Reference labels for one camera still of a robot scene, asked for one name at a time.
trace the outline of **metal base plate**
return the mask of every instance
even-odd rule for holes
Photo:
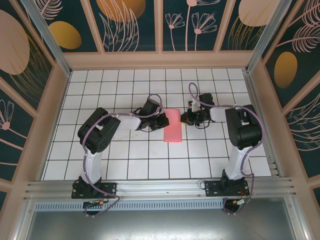
[[[115,182],[103,182],[101,183],[100,190],[107,192],[108,194],[116,194],[117,193],[117,184]],[[96,192],[93,194],[92,192],[88,192],[82,188],[80,183],[75,183],[72,189],[72,199],[103,199],[104,194],[101,192]]]
[[[204,182],[205,195],[207,197],[231,197],[239,196],[241,197],[241,191],[249,196],[249,186],[248,182],[244,180],[242,184],[237,186],[229,187],[226,191],[223,191],[221,182],[218,181],[205,181]]]

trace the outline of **white tile floor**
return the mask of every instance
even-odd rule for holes
[[[42,179],[75,180],[84,151],[77,132],[97,107],[128,113],[160,94],[165,108],[184,113],[189,83],[211,93],[215,104],[250,104],[241,69],[128,69],[73,71]],[[227,124],[206,129],[182,126],[181,143],[165,143],[163,129],[117,131],[104,151],[101,175],[107,180],[217,178],[228,164],[231,143]],[[246,172],[271,176],[263,147],[252,152]]]

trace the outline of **flower illustration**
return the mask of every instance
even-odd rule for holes
[[[168,13],[165,15],[165,20],[166,23],[168,24],[169,28],[170,28],[170,33],[171,33],[171,43],[172,43],[172,47],[173,47],[173,51],[175,51],[175,44],[174,44],[174,38],[172,36],[172,29],[177,29],[177,28],[181,28],[185,26],[185,22],[182,21],[183,18],[181,16],[181,13],[179,14],[171,14]]]
[[[186,0],[186,3],[190,7],[195,7],[197,5],[211,5],[211,4],[217,4],[220,0]]]
[[[23,136],[22,134],[12,130],[10,128],[10,122],[12,120],[12,116],[14,114],[14,109],[15,109],[15,105],[8,101],[7,105],[5,103],[5,101],[3,99],[0,100],[0,130],[9,130],[11,132],[13,132],[14,134],[26,139],[26,136]],[[13,148],[19,149],[19,150],[23,150],[23,147],[17,146],[11,142],[8,142],[4,139],[0,138],[0,142],[7,144]]]
[[[192,25],[195,33],[194,50],[197,51],[197,39],[199,34],[212,33],[217,30],[217,25],[214,25],[216,20],[214,18],[214,13],[202,14],[199,19],[199,13],[192,14]]]
[[[10,121],[12,115],[14,114],[15,105],[8,101],[7,107],[3,99],[0,100],[0,129],[8,130],[10,129]]]

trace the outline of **pink block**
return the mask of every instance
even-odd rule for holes
[[[163,141],[165,143],[182,142],[182,126],[180,122],[179,109],[167,108],[164,110],[165,116],[169,120],[169,126],[164,128]]]

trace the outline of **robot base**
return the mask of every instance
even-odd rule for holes
[[[117,193],[117,183],[115,182],[101,182],[101,179],[97,181],[94,186],[98,189],[115,195]],[[89,184],[87,184],[81,177],[79,177],[79,182],[72,185],[72,199],[103,199],[104,194],[93,189]],[[106,196],[106,198],[114,199],[113,196]]]
[[[222,177],[218,181],[204,182],[205,195],[207,197],[241,197],[242,194],[249,196],[249,186],[245,178],[238,180],[230,180],[225,170],[222,172]]]

